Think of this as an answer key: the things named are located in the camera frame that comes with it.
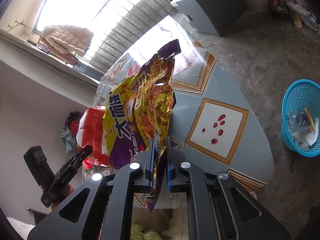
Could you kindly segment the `person's left hand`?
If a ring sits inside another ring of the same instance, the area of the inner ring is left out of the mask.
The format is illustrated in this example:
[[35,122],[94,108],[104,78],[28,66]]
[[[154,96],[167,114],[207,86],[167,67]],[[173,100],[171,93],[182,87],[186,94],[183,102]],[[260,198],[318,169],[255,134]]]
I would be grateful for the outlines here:
[[61,196],[56,198],[56,200],[52,203],[50,209],[53,211],[63,200],[65,200],[74,191],[74,187],[71,184],[68,184],[67,187],[63,190]]

